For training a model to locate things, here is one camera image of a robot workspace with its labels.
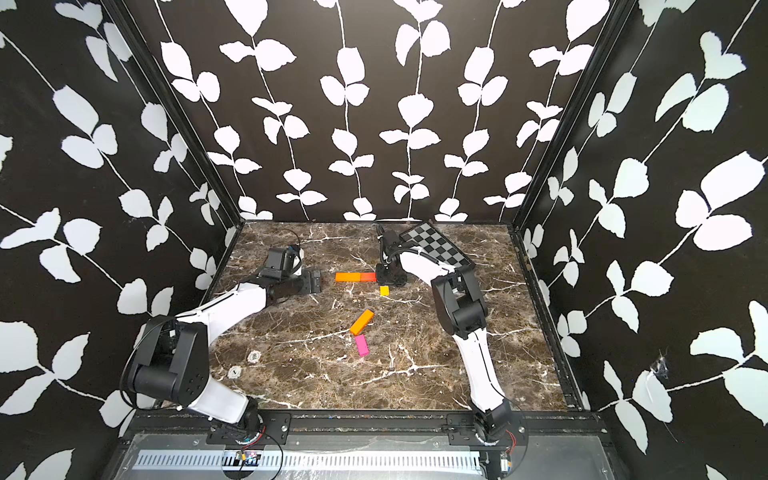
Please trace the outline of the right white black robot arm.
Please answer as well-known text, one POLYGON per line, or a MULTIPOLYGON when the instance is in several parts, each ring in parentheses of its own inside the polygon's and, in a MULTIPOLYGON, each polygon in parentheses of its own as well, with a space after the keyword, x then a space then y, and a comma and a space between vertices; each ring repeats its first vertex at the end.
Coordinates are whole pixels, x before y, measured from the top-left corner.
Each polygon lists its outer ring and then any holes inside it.
POLYGON ((455 341, 464 364, 476 434, 484 443, 498 441, 511 425, 513 413, 491 359, 489 309, 474 268, 454 266, 409 249, 383 253, 377 273, 411 274, 431 287, 438 321, 455 341))

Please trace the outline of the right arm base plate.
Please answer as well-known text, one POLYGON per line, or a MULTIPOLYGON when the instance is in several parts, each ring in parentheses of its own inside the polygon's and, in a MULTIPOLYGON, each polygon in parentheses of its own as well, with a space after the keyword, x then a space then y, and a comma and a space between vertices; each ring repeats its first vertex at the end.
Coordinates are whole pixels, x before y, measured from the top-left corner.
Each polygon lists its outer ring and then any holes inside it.
POLYGON ((528 427, 518 412, 499 418, 472 412, 450 413, 441 427, 453 446, 512 449, 528 445, 528 427))

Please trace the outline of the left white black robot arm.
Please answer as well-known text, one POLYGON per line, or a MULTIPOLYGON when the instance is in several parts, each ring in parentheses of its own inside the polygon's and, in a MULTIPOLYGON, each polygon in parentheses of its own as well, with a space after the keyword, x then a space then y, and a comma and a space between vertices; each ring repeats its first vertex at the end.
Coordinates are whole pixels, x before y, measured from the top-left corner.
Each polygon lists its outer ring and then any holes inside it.
POLYGON ((246 425, 253 404, 213 379, 211 345, 241 321, 281 299, 319 293, 321 279, 317 270, 280 280, 254 276, 194 310, 147 322, 121 373, 121 394, 126 400, 144 395, 225 424, 246 425))

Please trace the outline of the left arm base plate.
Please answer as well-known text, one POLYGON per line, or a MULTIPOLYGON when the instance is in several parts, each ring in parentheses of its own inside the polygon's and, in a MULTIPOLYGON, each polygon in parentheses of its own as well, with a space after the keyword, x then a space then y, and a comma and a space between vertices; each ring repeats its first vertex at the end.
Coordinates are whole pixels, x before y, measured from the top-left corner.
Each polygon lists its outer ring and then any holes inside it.
POLYGON ((260 443, 261 437, 275 440, 283 446, 291 426, 291 414, 277 410, 247 411, 235 424, 213 421, 206 437, 208 445, 224 445, 241 448, 253 442, 260 443))

